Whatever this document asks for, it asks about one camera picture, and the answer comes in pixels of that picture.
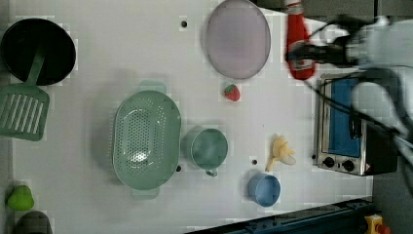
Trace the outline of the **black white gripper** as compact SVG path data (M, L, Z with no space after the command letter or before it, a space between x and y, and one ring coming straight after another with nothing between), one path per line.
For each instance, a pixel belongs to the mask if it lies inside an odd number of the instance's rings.
M320 38L325 39L324 31L330 25L337 25L348 32L346 36L339 36L332 43L325 46L301 43L293 45L285 54L286 61L309 59L320 63L330 63L337 67L351 67L357 65L357 59L350 56L350 42L359 30L359 23L355 19L334 19L320 29Z

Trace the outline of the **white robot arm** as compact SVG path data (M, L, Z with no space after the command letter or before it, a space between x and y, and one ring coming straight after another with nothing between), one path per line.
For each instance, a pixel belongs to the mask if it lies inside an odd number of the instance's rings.
M340 15L331 21L346 30L348 34L338 37L332 43L322 46L305 40L298 41L286 50L287 62L308 60L315 63L329 63L337 67L356 67L361 83L374 83L386 90L398 120L406 129L402 136L394 127L378 121L358 109L325 97L333 108L371 123L394 135L401 145L407 162L412 161L412 116L408 102L412 99L412 21L391 22L380 16L372 21Z

